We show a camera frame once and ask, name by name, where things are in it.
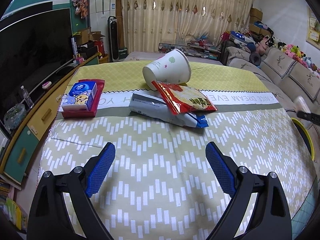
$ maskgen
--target white paper cup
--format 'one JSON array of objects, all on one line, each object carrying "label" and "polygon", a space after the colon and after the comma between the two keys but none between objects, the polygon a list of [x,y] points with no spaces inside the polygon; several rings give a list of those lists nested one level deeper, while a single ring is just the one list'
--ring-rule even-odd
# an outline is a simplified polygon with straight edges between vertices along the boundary
[{"label": "white paper cup", "polygon": [[191,68],[187,57],[178,49],[174,49],[163,57],[149,63],[142,69],[144,80],[152,90],[156,90],[153,80],[170,84],[188,82]]}]

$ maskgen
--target plastic bottle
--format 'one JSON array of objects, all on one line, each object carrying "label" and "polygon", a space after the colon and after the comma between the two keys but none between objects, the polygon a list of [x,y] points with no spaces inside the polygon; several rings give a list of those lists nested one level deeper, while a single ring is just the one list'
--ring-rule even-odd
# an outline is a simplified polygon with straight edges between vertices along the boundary
[{"label": "plastic bottle", "polygon": [[32,102],[28,91],[23,86],[21,86],[21,89],[22,89],[23,98],[26,101],[29,108],[31,109],[34,106],[34,103]]}]

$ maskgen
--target tissue pack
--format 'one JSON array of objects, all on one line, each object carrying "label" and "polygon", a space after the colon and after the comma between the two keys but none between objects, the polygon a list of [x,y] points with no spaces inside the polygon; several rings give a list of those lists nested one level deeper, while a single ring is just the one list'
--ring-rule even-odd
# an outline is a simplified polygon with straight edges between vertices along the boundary
[{"label": "tissue pack", "polygon": [[75,83],[62,103],[63,111],[90,111],[97,93],[97,84],[94,81]]}]

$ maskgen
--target beige curtain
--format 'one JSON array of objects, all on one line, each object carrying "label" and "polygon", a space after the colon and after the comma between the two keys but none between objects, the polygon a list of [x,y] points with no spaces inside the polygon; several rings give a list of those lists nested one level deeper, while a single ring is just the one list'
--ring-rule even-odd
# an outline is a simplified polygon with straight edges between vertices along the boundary
[{"label": "beige curtain", "polygon": [[243,31],[253,0],[181,0],[177,40],[208,35],[218,45],[225,31]]},{"label": "beige curtain", "polygon": [[161,41],[175,41],[178,0],[121,0],[124,44],[129,52],[158,51]]},{"label": "beige curtain", "polygon": [[215,45],[225,30],[243,30],[253,0],[121,0],[129,52],[158,51],[164,41],[184,43],[208,35]]}]

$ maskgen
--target tv stand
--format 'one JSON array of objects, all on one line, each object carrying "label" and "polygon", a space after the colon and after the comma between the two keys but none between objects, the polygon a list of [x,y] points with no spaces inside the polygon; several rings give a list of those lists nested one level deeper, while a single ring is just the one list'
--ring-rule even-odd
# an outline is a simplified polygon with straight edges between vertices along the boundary
[{"label": "tv stand", "polygon": [[15,188],[21,190],[21,182],[29,161],[43,145],[53,120],[56,117],[61,98],[73,74],[81,66],[97,65],[99,54],[96,53],[76,67],[66,66],[58,81],[44,93],[28,112],[20,126],[16,129],[6,149],[3,158],[0,155],[0,177]]},{"label": "tv stand", "polygon": [[60,68],[60,69],[56,72],[56,74],[57,74],[58,76],[65,76],[65,75],[67,75],[71,70],[73,70],[73,69],[76,68],[76,67],[77,67],[77,66],[68,66],[68,65],[66,65],[66,66]]}]

